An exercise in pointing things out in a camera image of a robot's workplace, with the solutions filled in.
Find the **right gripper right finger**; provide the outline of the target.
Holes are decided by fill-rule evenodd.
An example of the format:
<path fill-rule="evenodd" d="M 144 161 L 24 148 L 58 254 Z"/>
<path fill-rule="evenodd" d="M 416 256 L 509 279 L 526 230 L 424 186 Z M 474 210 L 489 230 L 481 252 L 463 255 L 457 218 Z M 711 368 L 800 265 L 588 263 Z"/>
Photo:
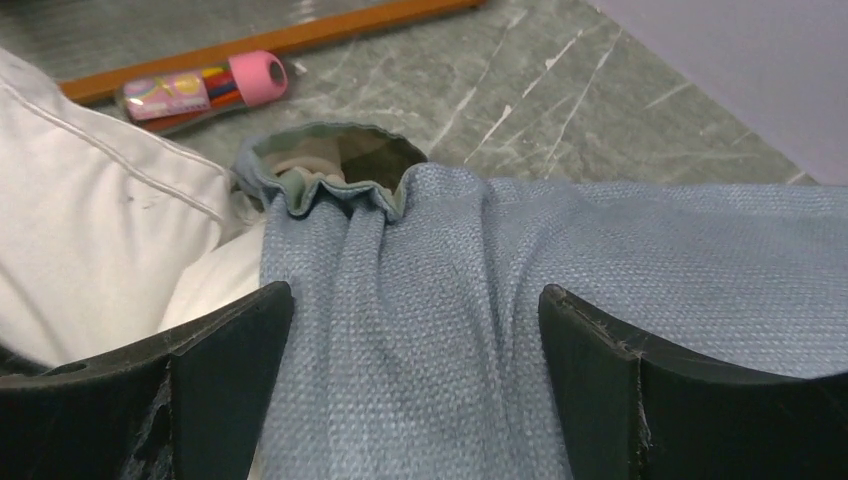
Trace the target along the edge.
<path fill-rule="evenodd" d="M 745 368 L 620 321 L 564 288 L 539 328 L 577 479 L 843 479 L 847 376 Z"/>

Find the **blue grey pillow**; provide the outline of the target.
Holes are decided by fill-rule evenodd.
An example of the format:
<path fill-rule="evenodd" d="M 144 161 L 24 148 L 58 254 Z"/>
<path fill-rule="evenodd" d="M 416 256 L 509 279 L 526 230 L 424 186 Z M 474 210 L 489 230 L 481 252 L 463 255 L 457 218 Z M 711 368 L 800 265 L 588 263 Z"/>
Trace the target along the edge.
<path fill-rule="evenodd" d="M 403 216 L 265 208 L 292 331 L 264 479 L 567 479 L 538 326 L 549 284 L 709 356 L 847 365 L 847 191 L 483 179 L 434 162 Z"/>

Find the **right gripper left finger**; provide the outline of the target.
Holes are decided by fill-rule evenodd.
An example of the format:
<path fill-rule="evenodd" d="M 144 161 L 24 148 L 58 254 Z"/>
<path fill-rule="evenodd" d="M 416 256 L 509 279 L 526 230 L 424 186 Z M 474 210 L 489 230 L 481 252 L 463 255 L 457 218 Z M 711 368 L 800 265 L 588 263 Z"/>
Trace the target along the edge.
<path fill-rule="evenodd" d="M 5 479 L 244 479 L 294 313 L 271 283 L 199 319 L 48 368 L 1 352 Z"/>

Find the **white pillow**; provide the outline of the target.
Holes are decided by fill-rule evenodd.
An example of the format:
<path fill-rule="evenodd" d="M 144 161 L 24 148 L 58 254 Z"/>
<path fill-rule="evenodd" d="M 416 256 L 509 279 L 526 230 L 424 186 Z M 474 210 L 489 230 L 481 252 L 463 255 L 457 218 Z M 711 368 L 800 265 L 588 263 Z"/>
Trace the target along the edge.
<path fill-rule="evenodd" d="M 1 343 L 55 367 L 259 286 L 264 224 L 212 161 L 1 55 Z"/>

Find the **patchwork green beige pillowcase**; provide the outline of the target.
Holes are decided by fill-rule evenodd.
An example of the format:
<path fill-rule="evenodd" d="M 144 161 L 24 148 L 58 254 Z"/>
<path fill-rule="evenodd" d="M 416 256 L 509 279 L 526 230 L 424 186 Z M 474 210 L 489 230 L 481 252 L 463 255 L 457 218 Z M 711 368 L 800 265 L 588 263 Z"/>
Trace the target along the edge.
<path fill-rule="evenodd" d="M 376 125 L 313 122 L 242 145 L 233 171 L 266 207 L 280 198 L 293 217 L 328 196 L 363 201 L 394 222 L 405 210 L 404 178 L 427 156 L 405 137 Z"/>

